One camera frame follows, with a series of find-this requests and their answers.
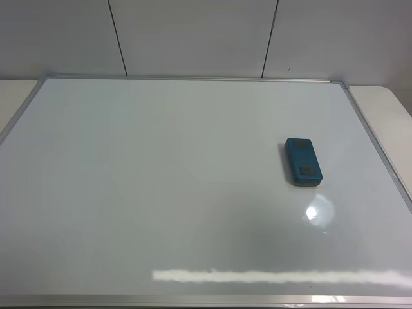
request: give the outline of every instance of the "blue eraser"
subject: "blue eraser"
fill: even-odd
[[[315,187],[323,179],[312,142],[303,138],[288,138],[285,143],[294,185]]]

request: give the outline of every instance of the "white table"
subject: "white table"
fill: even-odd
[[[318,188],[288,183],[288,137]],[[51,79],[0,175],[3,299],[410,302],[412,215],[337,84]]]
[[[409,195],[412,193],[412,117],[388,88],[350,86]]]
[[[0,80],[0,131],[36,85],[34,80]]]

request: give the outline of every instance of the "white wall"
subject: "white wall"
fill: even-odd
[[[281,0],[265,77],[412,85],[412,1]]]
[[[111,0],[129,75],[260,77],[277,0]]]
[[[0,77],[124,75],[108,3],[0,0]]]

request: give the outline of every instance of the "whiteboard frame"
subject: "whiteboard frame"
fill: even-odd
[[[113,79],[113,80],[200,80],[200,81],[239,81],[239,82],[316,82],[339,84],[345,92],[352,108],[367,132],[389,175],[395,182],[401,196],[412,212],[412,197],[407,193],[405,184],[396,174],[382,146],[379,144],[366,117],[352,95],[350,88],[342,80],[327,79],[261,79],[261,78],[207,78],[207,77],[122,77],[110,75],[45,75],[35,85],[15,115],[0,132],[0,145],[13,129],[21,115],[42,85],[48,79]],[[108,307],[180,307],[180,308],[412,308],[412,297],[380,296],[330,296],[330,295],[2,295],[0,307],[47,307],[47,308],[108,308]]]

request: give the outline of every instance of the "panel seam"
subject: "panel seam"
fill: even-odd
[[[115,18],[113,17],[113,12],[112,12],[112,10],[111,10],[110,0],[108,0],[108,5],[109,5],[109,11],[110,11],[110,16],[111,16],[111,21],[113,22],[113,27],[114,27],[115,33],[116,33],[116,39],[117,39],[118,49],[119,49],[119,51],[120,51],[120,56],[122,57],[124,73],[125,73],[126,76],[127,76],[126,64],[124,63],[124,57],[123,57],[122,47],[121,47],[121,45],[120,45],[120,40],[118,39],[118,33],[117,33]]]
[[[262,69],[262,75],[260,76],[261,79],[263,78],[263,74],[265,74],[265,67],[266,67],[266,60],[268,59],[268,52],[269,52],[269,47],[270,47],[270,40],[272,39],[272,33],[273,33],[273,28],[275,26],[275,19],[276,19],[276,14],[277,14],[277,7],[279,6],[280,0],[277,0],[276,2],[276,7],[275,7],[275,12],[273,14],[273,19],[272,19],[272,26],[270,28],[270,34],[269,34],[269,40],[268,40],[268,46],[266,47],[266,55],[265,55],[265,61],[263,62],[263,69]]]

